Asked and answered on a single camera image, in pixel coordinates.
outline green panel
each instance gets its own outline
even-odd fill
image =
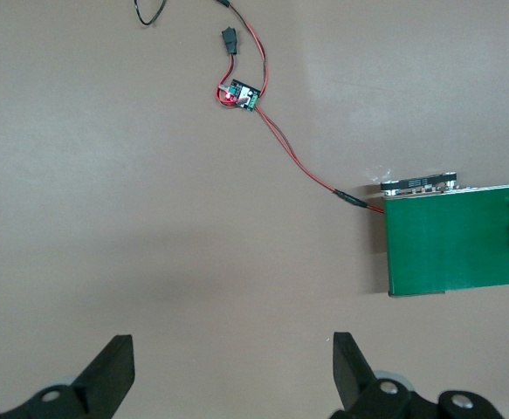
[[[390,295],[509,284],[509,186],[384,205]]]

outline small circuit board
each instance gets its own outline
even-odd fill
[[[414,194],[429,194],[451,191],[457,189],[456,172],[442,173],[427,177],[414,177],[401,181],[386,181],[380,184],[380,189],[386,197],[406,196]]]
[[[260,91],[254,87],[247,86],[245,83],[241,83],[238,80],[234,80],[230,83],[227,89],[228,98],[237,101],[237,106],[252,112],[260,97]]]

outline connector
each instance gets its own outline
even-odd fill
[[[354,196],[351,196],[349,194],[346,194],[345,192],[343,192],[339,189],[336,189],[334,191],[334,193],[342,200],[347,201],[348,203],[351,203],[357,207],[362,207],[362,208],[368,207],[368,204],[365,203],[364,201],[360,200],[359,198],[355,198]]]
[[[235,28],[228,27],[221,32],[223,35],[223,41],[225,42],[225,48],[227,48],[228,54],[237,55],[237,32]]]

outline black wire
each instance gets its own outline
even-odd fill
[[[141,17],[141,13],[140,13],[140,6],[138,6],[138,0],[134,0],[134,7],[135,7],[135,12],[138,14],[138,18],[140,19],[140,22],[146,26],[150,26],[155,20],[157,20],[157,18],[159,17],[159,15],[161,15],[161,12],[163,11],[163,9],[165,8],[165,3],[167,2],[167,0],[163,0],[162,3],[161,3],[161,6],[159,6],[159,10],[157,11],[157,13],[155,13],[155,15],[151,18],[151,20],[149,22],[146,22],[145,20],[143,20],[143,18]]]

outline cable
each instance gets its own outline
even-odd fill
[[[238,19],[241,21],[241,23],[246,28],[246,30],[251,34],[252,38],[254,39],[254,42],[256,43],[256,46],[258,48],[258,51],[260,52],[260,57],[262,57],[262,62],[263,62],[263,65],[264,65],[264,82],[262,84],[262,88],[260,89],[260,93],[259,93],[259,96],[258,96],[259,98],[261,98],[264,95],[264,92],[265,92],[265,89],[266,89],[267,83],[268,83],[268,65],[267,65],[267,57],[265,55],[264,46],[260,42],[260,39],[258,38],[258,35],[256,34],[254,29],[252,28],[251,24],[246,19],[244,19],[242,17],[242,15],[237,11],[237,9],[234,8],[234,6],[230,3],[229,0],[217,0],[217,1],[219,3],[221,3],[222,5],[224,5],[225,7],[230,8],[232,10],[232,12],[235,13],[235,15],[237,15]],[[232,33],[230,33],[229,38],[226,38],[225,37],[225,32],[228,31],[228,30],[232,30]],[[229,53],[230,63],[229,63],[229,69],[227,70],[227,73],[225,73],[225,75],[223,76],[223,78],[219,82],[219,85],[216,88],[216,99],[223,106],[238,107],[238,105],[241,105],[241,100],[237,100],[237,99],[234,99],[234,98],[232,99],[230,97],[229,93],[226,91],[226,87],[224,85],[225,80],[227,80],[227,78],[229,78],[230,74],[234,70],[235,59],[234,59],[234,55],[233,54],[237,53],[237,50],[236,50],[236,34],[234,32],[234,29],[227,28],[226,31],[224,31],[222,33],[224,35],[224,40],[225,40],[225,43],[226,43],[226,46],[227,46],[227,52]],[[221,97],[221,92],[226,92],[227,93],[225,95],[224,99]],[[342,200],[344,200],[344,201],[346,201],[348,203],[351,203],[351,204],[353,204],[355,206],[358,206],[358,207],[366,208],[368,210],[372,210],[374,212],[378,212],[378,213],[384,214],[384,209],[376,208],[373,205],[369,205],[368,203],[362,201],[361,199],[356,198],[354,196],[351,196],[351,195],[347,194],[346,192],[343,192],[343,191],[341,191],[339,189],[336,189],[336,188],[330,186],[329,184],[327,184],[326,182],[322,181],[313,172],[311,172],[308,168],[306,168],[303,163],[300,162],[299,158],[297,157],[297,155],[295,154],[295,151],[292,148],[291,143],[289,142],[289,140],[287,140],[287,137],[285,136],[283,131],[281,131],[281,129],[277,126],[277,124],[275,122],[273,122],[273,120],[271,120],[265,114],[265,112],[262,110],[262,108],[260,106],[258,106],[258,105],[255,105],[254,106],[254,110],[260,115],[260,117],[262,118],[264,123],[270,128],[270,130],[272,131],[273,135],[278,140],[279,144],[281,144],[281,147],[283,147],[283,149],[289,154],[289,157],[291,157],[291,159],[295,162],[295,164],[303,172],[305,172],[305,174],[308,177],[310,177],[315,182],[317,182],[320,186],[328,189],[329,191],[331,191],[332,193],[337,195],[339,198],[341,198]]]
[[[279,144],[281,144],[281,147],[283,147],[285,149],[285,151],[289,154],[289,156],[292,158],[292,160],[295,162],[295,164],[297,166],[299,166],[299,168],[303,172],[305,172],[306,175],[308,175],[311,179],[313,179],[319,185],[321,185],[324,188],[328,189],[329,191],[331,191],[332,193],[334,193],[335,195],[337,195],[339,198],[343,199],[344,201],[347,201],[348,203],[351,203],[351,204],[356,205],[358,207],[366,208],[368,210],[372,210],[374,212],[378,212],[380,214],[384,214],[384,209],[376,208],[373,205],[369,205],[368,203],[365,203],[364,201],[362,201],[359,198],[355,198],[354,196],[351,196],[351,195],[349,195],[349,194],[347,194],[347,193],[345,193],[345,192],[343,192],[343,191],[341,191],[339,189],[336,189],[336,188],[328,185],[327,183],[322,181],[319,177],[317,177],[313,172],[308,170],[308,168],[306,168],[305,165],[300,162],[299,158],[295,154],[295,151],[292,149],[291,143],[289,142],[289,140],[287,140],[287,137],[285,136],[283,131],[281,131],[281,129],[276,125],[276,123],[273,122],[265,114],[265,112],[262,110],[262,108],[260,106],[256,105],[254,107],[254,110],[256,112],[258,112],[258,114],[260,115],[262,120],[265,122],[265,124],[270,128],[270,130],[272,131],[273,135],[278,140]]]
[[[138,18],[140,19],[141,24],[144,24],[145,26],[150,26],[151,24],[153,24],[155,22],[155,20],[157,20],[159,15],[161,15],[161,12],[165,8],[166,2],[167,2],[167,0],[162,0],[161,6],[159,6],[159,10],[157,11],[157,13],[154,14],[154,16],[151,18],[151,20],[149,22],[146,22],[141,17],[140,6],[138,6],[138,0],[134,0],[135,12],[137,13]]]
[[[264,81],[262,82],[262,88],[260,89],[259,94],[259,97],[261,98],[262,96],[264,96],[265,89],[268,84],[268,64],[267,57],[265,55],[265,48],[260,42],[260,39],[258,38],[258,35],[254,31],[254,28],[252,28],[252,25],[246,19],[244,19],[244,17],[238,12],[237,9],[235,9],[235,7],[228,0],[217,0],[217,1],[224,5],[225,7],[228,7],[229,9],[232,10],[232,12],[238,17],[238,20],[241,21],[244,28],[246,28],[246,30],[251,34],[252,38],[254,39],[254,42],[256,43],[258,51],[260,52],[260,57],[262,57],[262,63],[264,66]]]

